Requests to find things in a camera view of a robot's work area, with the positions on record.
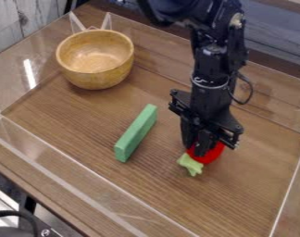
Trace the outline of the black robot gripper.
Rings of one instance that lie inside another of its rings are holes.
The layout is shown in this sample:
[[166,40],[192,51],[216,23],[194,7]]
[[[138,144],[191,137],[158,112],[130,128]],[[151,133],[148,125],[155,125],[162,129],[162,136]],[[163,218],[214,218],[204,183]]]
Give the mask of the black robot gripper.
[[221,142],[235,149],[243,127],[230,113],[234,87],[199,88],[188,92],[172,89],[168,109],[180,119],[180,136],[186,148],[194,144],[194,155],[203,156]]

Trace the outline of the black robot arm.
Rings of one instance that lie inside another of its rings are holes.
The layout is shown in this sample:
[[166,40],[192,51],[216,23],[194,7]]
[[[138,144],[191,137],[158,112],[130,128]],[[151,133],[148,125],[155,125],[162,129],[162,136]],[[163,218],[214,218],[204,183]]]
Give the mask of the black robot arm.
[[230,113],[237,80],[245,80],[246,19],[239,0],[136,0],[143,15],[159,27],[175,23],[191,32],[191,89],[170,91],[170,110],[180,118],[182,143],[203,157],[218,143],[235,148],[243,126]]

